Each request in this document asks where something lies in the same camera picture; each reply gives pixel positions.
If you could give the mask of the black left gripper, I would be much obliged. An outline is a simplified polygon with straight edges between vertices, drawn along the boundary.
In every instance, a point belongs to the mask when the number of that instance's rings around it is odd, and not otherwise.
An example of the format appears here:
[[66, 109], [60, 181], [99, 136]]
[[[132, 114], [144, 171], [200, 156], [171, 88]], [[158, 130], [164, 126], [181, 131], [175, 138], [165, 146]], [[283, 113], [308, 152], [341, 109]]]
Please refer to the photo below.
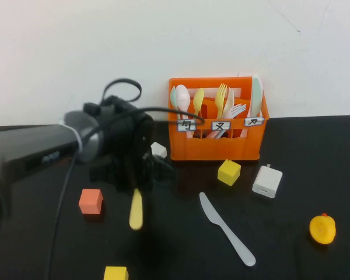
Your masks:
[[153, 140], [154, 121], [144, 115], [135, 123], [131, 141], [123, 153], [123, 181], [129, 189], [151, 190], [153, 186]]

